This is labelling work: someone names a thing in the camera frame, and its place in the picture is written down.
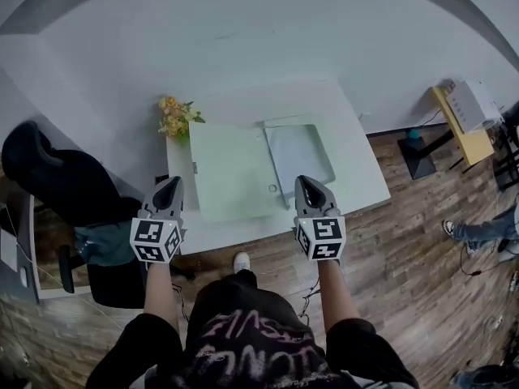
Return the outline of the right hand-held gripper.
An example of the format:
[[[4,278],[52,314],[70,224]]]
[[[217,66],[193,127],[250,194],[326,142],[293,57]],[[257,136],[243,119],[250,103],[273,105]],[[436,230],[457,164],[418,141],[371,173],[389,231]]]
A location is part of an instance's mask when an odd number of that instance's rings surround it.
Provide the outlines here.
[[[333,192],[314,178],[300,175],[294,183],[294,198],[299,249],[309,261],[338,260],[345,248],[346,228]]]

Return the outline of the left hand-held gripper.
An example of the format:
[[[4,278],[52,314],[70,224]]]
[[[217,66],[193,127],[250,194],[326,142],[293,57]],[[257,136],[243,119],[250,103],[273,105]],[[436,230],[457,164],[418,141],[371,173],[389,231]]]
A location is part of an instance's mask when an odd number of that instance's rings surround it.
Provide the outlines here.
[[[133,218],[129,243],[136,258],[143,263],[170,263],[184,242],[186,230],[179,219],[183,210],[184,183],[181,177],[170,177],[156,184],[141,207],[142,217]]]

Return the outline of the pale green mat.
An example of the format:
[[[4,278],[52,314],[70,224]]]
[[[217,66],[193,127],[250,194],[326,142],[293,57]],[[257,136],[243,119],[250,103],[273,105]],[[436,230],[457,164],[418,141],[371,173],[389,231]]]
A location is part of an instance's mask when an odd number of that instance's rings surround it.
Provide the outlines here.
[[[276,216],[293,208],[300,175],[328,185],[336,173],[322,127],[293,116],[249,127],[193,123],[191,157],[202,217],[208,221]]]

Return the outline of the person's right forearm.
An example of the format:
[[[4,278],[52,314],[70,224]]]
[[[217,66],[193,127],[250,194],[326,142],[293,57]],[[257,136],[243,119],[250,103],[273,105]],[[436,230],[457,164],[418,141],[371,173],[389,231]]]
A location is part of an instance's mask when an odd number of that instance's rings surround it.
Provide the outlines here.
[[[342,320],[360,318],[337,260],[319,261],[318,273],[325,332]]]

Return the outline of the person's left forearm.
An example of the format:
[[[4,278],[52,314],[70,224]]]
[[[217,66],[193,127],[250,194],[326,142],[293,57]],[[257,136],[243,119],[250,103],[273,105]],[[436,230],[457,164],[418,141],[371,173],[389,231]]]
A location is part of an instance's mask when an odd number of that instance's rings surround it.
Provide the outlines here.
[[[165,320],[178,331],[176,293],[172,286],[169,264],[151,263],[148,267],[144,313]]]

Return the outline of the white table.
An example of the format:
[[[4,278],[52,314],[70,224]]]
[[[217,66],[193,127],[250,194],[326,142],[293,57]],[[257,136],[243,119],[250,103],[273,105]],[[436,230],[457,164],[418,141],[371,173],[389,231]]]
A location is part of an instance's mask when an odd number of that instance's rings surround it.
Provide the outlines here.
[[[340,85],[331,80],[295,81],[240,88],[194,99],[205,123],[249,127],[268,120],[308,116],[322,127],[336,179],[328,186],[337,207],[348,214],[388,200],[388,186],[367,136]],[[191,143],[167,141],[169,173],[183,179],[182,217],[187,231],[183,254],[232,246],[289,232],[288,212],[247,220],[208,221],[202,217],[196,192]]]

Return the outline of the teal garment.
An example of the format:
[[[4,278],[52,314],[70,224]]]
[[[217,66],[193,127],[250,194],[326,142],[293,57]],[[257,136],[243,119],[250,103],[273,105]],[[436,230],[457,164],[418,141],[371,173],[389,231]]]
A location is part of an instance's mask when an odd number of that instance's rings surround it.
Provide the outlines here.
[[[132,220],[75,227],[75,250],[86,264],[115,267],[135,259],[129,239]]]

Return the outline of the yellow artificial flower bouquet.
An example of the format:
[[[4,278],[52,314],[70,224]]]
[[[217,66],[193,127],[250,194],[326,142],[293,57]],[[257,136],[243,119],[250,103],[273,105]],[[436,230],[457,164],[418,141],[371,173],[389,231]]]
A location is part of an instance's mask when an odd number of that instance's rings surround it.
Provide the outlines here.
[[[172,96],[162,97],[158,101],[161,111],[159,133],[163,133],[177,141],[187,141],[190,138],[190,123],[205,123],[201,112],[193,108],[193,102],[179,102]]]

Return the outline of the person's white shoe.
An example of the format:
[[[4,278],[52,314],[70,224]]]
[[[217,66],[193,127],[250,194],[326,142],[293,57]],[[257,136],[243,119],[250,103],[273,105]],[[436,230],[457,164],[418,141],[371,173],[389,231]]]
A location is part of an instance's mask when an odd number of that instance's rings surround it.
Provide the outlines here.
[[[233,268],[234,268],[235,274],[237,274],[243,270],[249,271],[251,269],[251,261],[250,261],[250,257],[248,255],[248,253],[243,252],[243,251],[238,252],[234,256]]]

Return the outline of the black office chair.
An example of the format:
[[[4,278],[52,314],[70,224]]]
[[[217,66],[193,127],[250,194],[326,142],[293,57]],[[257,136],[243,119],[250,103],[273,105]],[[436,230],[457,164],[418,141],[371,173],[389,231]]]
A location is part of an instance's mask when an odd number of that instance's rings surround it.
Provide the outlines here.
[[[143,201],[123,197],[102,164],[89,154],[57,150],[34,121],[18,125],[2,147],[2,167],[9,179],[48,206],[67,224],[89,227],[142,217]],[[144,307],[146,267],[136,256],[130,263],[101,267],[86,264],[75,245],[60,246],[58,263],[63,288],[75,291],[72,272],[85,266],[95,302],[119,309]]]

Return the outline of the silver laptop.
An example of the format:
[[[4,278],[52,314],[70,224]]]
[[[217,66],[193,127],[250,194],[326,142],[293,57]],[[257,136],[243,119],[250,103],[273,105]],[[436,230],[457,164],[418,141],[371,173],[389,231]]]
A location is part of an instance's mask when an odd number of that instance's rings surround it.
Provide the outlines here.
[[[0,260],[12,271],[18,271],[18,242],[16,237],[4,229],[0,229]]]

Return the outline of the yellow wooden desk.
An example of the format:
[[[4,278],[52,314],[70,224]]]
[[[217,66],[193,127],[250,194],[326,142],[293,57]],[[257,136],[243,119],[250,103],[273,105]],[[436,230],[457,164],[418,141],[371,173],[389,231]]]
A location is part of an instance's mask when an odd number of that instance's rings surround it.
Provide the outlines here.
[[[480,161],[491,156],[495,151],[485,129],[476,130],[472,133],[464,133],[462,131],[453,110],[447,102],[448,90],[449,87],[438,86],[430,87],[428,90],[431,99],[446,119],[448,125],[447,132],[429,144],[426,144],[420,135],[417,137],[407,135],[404,139],[397,141],[413,180],[428,177],[436,172],[431,154],[453,139],[461,151],[461,159],[452,165],[450,169],[464,161],[468,165],[468,168],[465,170],[467,172]]]

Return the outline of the white microwave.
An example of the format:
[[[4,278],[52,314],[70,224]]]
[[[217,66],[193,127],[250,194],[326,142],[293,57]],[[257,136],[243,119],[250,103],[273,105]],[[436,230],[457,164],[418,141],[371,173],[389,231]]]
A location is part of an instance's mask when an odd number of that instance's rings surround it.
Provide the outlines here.
[[[464,134],[487,130],[502,121],[496,103],[480,81],[455,83],[446,100]]]

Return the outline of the black side table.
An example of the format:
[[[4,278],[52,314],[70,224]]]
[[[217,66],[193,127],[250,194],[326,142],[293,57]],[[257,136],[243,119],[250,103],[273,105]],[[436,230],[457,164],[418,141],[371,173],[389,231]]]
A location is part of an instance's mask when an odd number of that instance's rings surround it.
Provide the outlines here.
[[[494,176],[500,191],[519,184],[519,101],[504,114],[500,128],[500,141],[506,150],[497,162]]]

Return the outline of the dark desk with white frame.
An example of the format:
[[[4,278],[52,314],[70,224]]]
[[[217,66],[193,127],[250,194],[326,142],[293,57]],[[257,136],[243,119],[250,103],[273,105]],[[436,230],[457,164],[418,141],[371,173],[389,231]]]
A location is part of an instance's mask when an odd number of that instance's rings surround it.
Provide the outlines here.
[[[0,260],[0,295],[34,304],[71,295],[63,288],[58,263],[58,248],[74,245],[70,225],[27,192],[11,190],[0,199],[0,229],[18,242],[18,271]],[[20,281],[21,267],[27,270],[27,288]]]

